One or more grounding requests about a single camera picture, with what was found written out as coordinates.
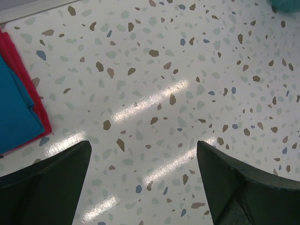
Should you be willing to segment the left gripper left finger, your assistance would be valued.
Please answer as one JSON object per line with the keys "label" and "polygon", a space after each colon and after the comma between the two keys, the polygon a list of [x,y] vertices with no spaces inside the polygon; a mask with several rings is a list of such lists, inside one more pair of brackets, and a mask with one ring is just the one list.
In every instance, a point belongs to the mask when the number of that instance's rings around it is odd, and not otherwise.
{"label": "left gripper left finger", "polygon": [[70,225],[91,157],[91,144],[74,146],[0,178],[2,225]]}

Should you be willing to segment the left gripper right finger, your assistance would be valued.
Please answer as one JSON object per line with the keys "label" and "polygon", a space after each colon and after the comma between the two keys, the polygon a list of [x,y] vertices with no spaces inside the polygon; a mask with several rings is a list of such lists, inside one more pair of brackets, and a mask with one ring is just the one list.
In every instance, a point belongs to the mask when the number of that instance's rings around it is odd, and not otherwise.
{"label": "left gripper right finger", "polygon": [[197,160],[215,225],[298,225],[300,183],[241,162],[204,141]]}

